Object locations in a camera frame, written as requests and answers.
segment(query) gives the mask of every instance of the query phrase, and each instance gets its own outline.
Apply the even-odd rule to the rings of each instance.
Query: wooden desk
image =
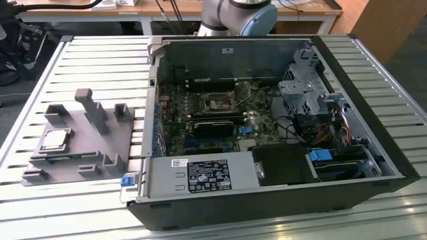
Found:
[[[170,21],[176,21],[173,9],[167,1],[158,0],[165,14]],[[17,0],[18,4],[71,4],[83,5],[89,0]],[[184,21],[201,20],[201,2],[176,1],[180,14]],[[297,5],[297,9],[304,12],[278,8],[277,21],[316,21],[321,22],[317,30],[318,34],[329,33],[336,17],[342,11],[333,10],[322,0],[314,0],[312,3]],[[143,35],[151,35],[150,22],[163,21],[154,0],[138,0],[135,6],[117,6],[111,10],[65,10],[65,9],[41,9],[27,11],[21,14],[25,22],[115,22],[134,21],[139,22]]]
[[[89,0],[15,0],[18,4],[85,5]],[[21,13],[23,22],[139,22],[138,14],[143,1],[135,6],[117,6],[109,10],[39,9]]]

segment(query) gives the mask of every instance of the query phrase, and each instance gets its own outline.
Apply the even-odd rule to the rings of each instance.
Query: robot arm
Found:
[[[270,0],[202,0],[197,36],[266,35],[276,20]]]

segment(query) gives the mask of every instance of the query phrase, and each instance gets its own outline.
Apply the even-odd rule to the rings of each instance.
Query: slotted metal table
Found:
[[[427,233],[425,113],[357,39],[345,35],[321,38],[412,162],[421,176],[417,182],[348,210],[165,232],[146,230],[125,209],[119,201],[119,179],[21,186],[21,174],[46,123],[42,113],[49,104],[58,103],[69,110],[82,110],[73,102],[77,88],[90,88],[91,97],[103,108],[114,103],[135,108],[129,170],[138,169],[149,37],[79,36],[58,44],[0,149],[0,239],[422,239]],[[325,76],[338,91],[333,77]],[[133,194],[123,192],[121,199]]]

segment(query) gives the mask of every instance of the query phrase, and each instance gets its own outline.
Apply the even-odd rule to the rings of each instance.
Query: warning label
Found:
[[[188,191],[202,193],[232,189],[226,160],[188,162]]]

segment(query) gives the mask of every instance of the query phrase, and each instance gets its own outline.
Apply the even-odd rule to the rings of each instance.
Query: floor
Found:
[[[121,27],[117,22],[91,22],[87,27],[82,23],[58,23],[53,25],[62,35],[121,35]],[[153,32],[158,35],[170,35],[170,29],[162,23],[153,23]],[[50,59],[54,50],[54,43],[47,41],[31,70],[34,76],[39,75]],[[390,61],[385,65],[386,70],[408,91],[409,95],[427,110],[427,17],[417,25],[413,34],[408,37]],[[34,82],[18,80],[13,84],[0,87],[0,145],[2,144],[14,120],[19,114],[29,93],[34,87]]]

